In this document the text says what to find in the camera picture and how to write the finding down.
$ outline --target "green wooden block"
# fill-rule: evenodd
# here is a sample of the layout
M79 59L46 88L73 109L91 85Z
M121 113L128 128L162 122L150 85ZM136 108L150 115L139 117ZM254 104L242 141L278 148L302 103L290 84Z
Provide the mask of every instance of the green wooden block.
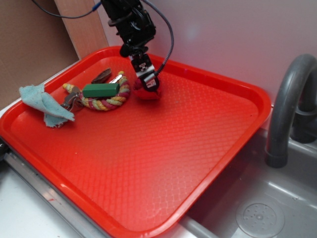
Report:
M83 89L85 98L113 97L119 92L118 83L87 84Z

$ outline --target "drain strainer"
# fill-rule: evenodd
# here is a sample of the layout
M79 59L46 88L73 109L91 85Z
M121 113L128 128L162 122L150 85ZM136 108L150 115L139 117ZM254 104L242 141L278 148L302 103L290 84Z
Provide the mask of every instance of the drain strainer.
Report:
M262 198L241 204L236 220L240 229L254 238L271 238L284 227L284 214L280 207Z

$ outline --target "sink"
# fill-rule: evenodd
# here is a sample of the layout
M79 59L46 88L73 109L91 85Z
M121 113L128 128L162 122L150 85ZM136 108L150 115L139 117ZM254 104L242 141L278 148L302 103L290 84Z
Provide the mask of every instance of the sink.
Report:
M290 140L287 165L275 169L265 143L261 130L187 212L206 237L316 237L317 149Z

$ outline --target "white wall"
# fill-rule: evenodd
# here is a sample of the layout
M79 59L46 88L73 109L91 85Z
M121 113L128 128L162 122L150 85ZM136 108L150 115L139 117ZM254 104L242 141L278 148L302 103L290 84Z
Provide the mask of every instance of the white wall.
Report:
M291 61L317 57L317 0L152 0L169 19L172 60L255 84L275 100ZM164 57L169 31L150 7L157 34L148 46ZM121 45L99 9L110 46Z

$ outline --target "plastic tray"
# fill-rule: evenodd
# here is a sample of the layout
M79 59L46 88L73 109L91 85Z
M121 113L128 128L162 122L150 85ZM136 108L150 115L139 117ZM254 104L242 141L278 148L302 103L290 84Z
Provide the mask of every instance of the plastic tray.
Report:
M162 59L150 56L156 68ZM136 79L119 48L97 51L46 84L62 103L63 83L83 88L110 67ZM170 61L162 98L133 94L121 108L75 113L48 128L43 113L19 102L0 120L0 135L107 233L149 238L171 228L269 115L253 85Z

